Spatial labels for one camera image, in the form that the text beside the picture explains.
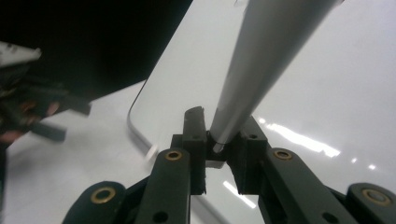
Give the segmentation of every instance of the metal rod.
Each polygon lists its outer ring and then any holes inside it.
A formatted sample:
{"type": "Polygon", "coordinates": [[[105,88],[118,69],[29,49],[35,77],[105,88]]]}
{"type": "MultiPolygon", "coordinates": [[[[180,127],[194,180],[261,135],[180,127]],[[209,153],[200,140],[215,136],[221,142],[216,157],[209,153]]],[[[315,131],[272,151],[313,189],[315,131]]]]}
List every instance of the metal rod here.
{"type": "Polygon", "coordinates": [[[249,1],[210,128],[216,142],[233,139],[322,19],[341,2],[249,1]]]}

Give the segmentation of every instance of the white tube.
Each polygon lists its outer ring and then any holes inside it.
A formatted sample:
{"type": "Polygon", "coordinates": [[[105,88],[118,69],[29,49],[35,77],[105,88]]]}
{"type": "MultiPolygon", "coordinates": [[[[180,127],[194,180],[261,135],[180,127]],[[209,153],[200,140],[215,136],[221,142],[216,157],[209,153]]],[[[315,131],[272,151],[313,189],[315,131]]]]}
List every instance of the white tube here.
{"type": "Polygon", "coordinates": [[[341,0],[250,0],[210,132],[230,142],[341,0]]]}

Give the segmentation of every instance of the dark floor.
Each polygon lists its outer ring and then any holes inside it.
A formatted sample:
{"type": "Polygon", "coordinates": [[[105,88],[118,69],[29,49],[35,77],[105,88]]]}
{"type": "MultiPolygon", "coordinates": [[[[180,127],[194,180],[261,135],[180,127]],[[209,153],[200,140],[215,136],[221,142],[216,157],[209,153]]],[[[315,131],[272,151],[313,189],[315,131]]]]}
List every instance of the dark floor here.
{"type": "Polygon", "coordinates": [[[89,100],[146,79],[191,0],[4,0],[0,40],[36,49],[30,75],[89,100]]]}

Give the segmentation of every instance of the silver cylinder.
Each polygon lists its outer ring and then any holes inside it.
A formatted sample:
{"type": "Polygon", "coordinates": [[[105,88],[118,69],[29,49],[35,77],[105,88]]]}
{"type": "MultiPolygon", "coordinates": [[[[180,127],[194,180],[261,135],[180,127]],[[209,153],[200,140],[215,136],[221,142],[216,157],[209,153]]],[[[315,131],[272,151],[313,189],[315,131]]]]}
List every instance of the silver cylinder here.
{"type": "Polygon", "coordinates": [[[308,37],[341,0],[250,0],[210,128],[220,144],[240,131],[308,37]]]}

